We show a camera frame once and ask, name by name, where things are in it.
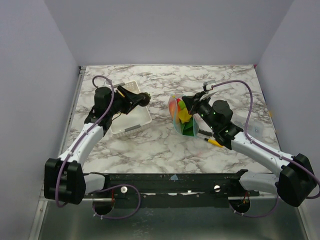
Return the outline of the green toy leaf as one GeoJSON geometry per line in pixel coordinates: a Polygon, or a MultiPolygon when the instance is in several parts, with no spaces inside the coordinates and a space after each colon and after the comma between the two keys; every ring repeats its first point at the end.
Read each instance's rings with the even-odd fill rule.
{"type": "Polygon", "coordinates": [[[194,136],[194,124],[193,121],[185,122],[180,124],[181,134],[184,136],[194,136]]]}
{"type": "Polygon", "coordinates": [[[183,110],[184,108],[186,108],[185,102],[183,100],[181,100],[181,99],[178,99],[177,105],[179,106],[180,110],[183,110]]]}

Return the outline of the clear zip top bag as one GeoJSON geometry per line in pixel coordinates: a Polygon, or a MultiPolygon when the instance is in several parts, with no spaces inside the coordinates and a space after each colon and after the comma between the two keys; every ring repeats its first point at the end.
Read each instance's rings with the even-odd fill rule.
{"type": "Polygon", "coordinates": [[[187,137],[196,137],[199,130],[199,125],[186,107],[182,99],[182,94],[173,94],[168,100],[168,110],[172,118],[175,131],[187,137]]]}

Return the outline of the orange red toy mango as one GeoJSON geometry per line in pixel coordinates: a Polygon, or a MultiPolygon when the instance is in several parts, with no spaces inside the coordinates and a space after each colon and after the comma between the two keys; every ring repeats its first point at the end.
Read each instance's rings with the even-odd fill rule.
{"type": "Polygon", "coordinates": [[[170,115],[171,115],[172,118],[175,117],[176,107],[177,107],[177,102],[176,102],[175,100],[170,101],[170,102],[168,103],[169,113],[170,113],[170,115]]]}

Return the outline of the yellow toy starfruit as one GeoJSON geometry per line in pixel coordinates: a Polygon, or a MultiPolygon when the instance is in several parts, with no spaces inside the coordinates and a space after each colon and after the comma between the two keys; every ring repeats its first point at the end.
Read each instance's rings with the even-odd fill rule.
{"type": "Polygon", "coordinates": [[[188,123],[190,119],[192,118],[192,115],[189,114],[189,111],[187,108],[184,108],[178,112],[178,118],[182,124],[188,123]]]}

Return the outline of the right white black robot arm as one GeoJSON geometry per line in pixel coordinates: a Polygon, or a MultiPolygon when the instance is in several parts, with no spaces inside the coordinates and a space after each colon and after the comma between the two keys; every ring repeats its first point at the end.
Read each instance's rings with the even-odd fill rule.
{"type": "Polygon", "coordinates": [[[296,156],[278,151],[255,140],[232,123],[233,111],[225,100],[210,104],[208,97],[199,92],[183,96],[189,114],[198,114],[210,127],[213,138],[223,147],[241,153],[258,162],[275,175],[275,182],[264,191],[278,194],[287,204],[298,207],[308,199],[317,185],[309,159],[299,153],[296,156]]]}

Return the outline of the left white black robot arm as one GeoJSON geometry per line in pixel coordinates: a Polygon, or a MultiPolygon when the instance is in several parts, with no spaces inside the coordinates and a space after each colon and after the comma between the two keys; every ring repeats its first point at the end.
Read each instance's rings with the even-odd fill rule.
{"type": "Polygon", "coordinates": [[[58,158],[49,158],[44,166],[44,196],[59,208],[78,205],[88,193],[104,198],[111,185],[101,173],[83,173],[82,165],[94,146],[105,136],[117,114],[129,114],[135,107],[145,107],[151,97],[146,92],[133,93],[122,86],[98,87],[94,105],[83,128],[71,146],[58,158]]]}

